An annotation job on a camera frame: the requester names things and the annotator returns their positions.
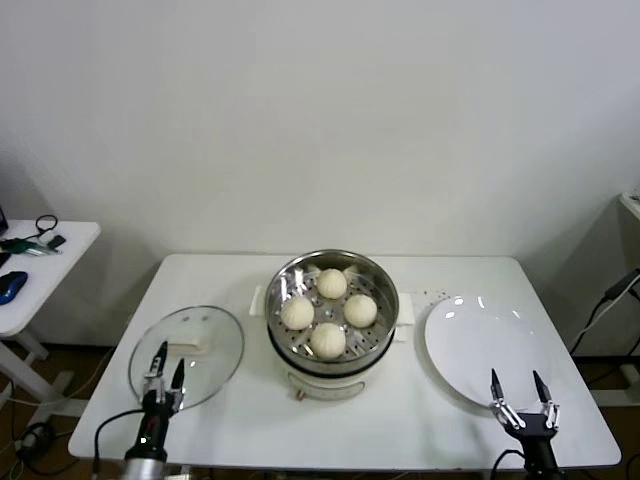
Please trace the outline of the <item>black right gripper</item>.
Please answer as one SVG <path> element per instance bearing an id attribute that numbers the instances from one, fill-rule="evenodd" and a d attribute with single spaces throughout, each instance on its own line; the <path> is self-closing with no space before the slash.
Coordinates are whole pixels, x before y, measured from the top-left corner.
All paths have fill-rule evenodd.
<path id="1" fill-rule="evenodd" d="M 533 371 L 533 378 L 543 414 L 521 413 L 519 416 L 506 402 L 495 369 L 491 369 L 491 410 L 504 426 L 505 432 L 520 443 L 527 478 L 558 479 L 559 466 L 551 440 L 559 428 L 559 405 L 553 401 L 548 386 L 536 370 Z"/>

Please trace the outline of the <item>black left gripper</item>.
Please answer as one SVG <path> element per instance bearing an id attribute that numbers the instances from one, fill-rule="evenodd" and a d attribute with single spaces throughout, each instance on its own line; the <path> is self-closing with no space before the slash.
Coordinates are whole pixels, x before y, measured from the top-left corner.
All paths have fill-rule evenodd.
<path id="1" fill-rule="evenodd" d="M 165 392 L 164 366 L 168 342 L 163 341 L 144 374 L 143 417 L 136 441 L 129 449 L 130 459 L 166 460 L 164 448 L 170 419 L 179 411 L 184 399 L 185 360 L 181 358 L 174 370 L 170 388 Z"/>

